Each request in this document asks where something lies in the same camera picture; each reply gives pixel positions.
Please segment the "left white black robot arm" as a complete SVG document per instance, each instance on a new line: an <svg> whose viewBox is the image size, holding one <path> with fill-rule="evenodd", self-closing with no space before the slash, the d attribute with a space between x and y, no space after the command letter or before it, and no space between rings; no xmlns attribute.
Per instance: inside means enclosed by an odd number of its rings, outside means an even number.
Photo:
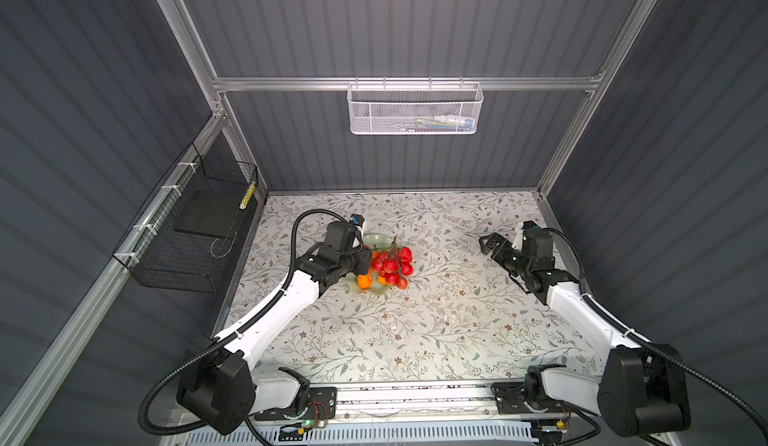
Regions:
<svg viewBox="0 0 768 446"><path fill-rule="evenodd" d="M301 256L296 254L298 225L292 228L283 282L238 321L196 346L193 352L199 353L232 338L181 373L177 402L222 435L255 414L280 410L299 416L306 411L310 383L305 377L286 367L258 373L257 364L272 341L329 287L349 274L368 272L372 253L363 243L363 216L331 222L324 240Z"/></svg>

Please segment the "red fake grape bunch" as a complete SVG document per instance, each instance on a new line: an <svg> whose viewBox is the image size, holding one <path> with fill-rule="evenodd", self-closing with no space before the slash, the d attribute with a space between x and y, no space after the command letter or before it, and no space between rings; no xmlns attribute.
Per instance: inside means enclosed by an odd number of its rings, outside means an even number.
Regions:
<svg viewBox="0 0 768 446"><path fill-rule="evenodd" d="M379 272L380 276L386 277L386 282L391 287L404 291L409 286L409 279L414 274L413 252L407 246L399 244L397 238L392 244L392 248L372 261L370 267Z"/></svg>

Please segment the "green scalloped fruit bowl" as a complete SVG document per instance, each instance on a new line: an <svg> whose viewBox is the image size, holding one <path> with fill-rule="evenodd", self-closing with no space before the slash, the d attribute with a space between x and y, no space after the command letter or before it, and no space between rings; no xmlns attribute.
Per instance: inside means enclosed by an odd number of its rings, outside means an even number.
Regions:
<svg viewBox="0 0 768 446"><path fill-rule="evenodd" d="M366 233L363 236L364 245L372 251L372 261L376 261L379 256L389 251L394 241L394 236L384 233ZM370 293L376 296L385 294L390 288L390 285L386 282L386 277L380 276L379 272L374 270L373 267L369 268L369 276L371 282L366 288L359 286L357 276L353 273L343 276L341 284L347 286L352 293Z"/></svg>

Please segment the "small orange fake tangerine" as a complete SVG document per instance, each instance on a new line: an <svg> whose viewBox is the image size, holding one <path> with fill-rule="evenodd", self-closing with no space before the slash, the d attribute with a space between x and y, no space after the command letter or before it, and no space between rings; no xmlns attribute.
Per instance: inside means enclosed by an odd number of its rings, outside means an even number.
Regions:
<svg viewBox="0 0 768 446"><path fill-rule="evenodd" d="M356 284L361 290L367 290L373 284L373 277L370 273L365 275L358 275L356 278Z"/></svg>

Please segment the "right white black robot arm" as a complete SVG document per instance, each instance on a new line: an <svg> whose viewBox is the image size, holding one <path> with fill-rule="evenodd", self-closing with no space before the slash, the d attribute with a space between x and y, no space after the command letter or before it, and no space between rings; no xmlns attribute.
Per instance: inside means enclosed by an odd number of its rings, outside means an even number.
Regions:
<svg viewBox="0 0 768 446"><path fill-rule="evenodd" d="M556 265L554 230L533 221L520 223L514 240L499 233L480 237L489 256L525 292L566 320L603 361L598 375L575 373L562 365L528 368L522 396L533 410L561 403L601 417L618 436L683 431L691 424L684 370L669 345L646 348L646 338L607 312L577 276Z"/></svg>

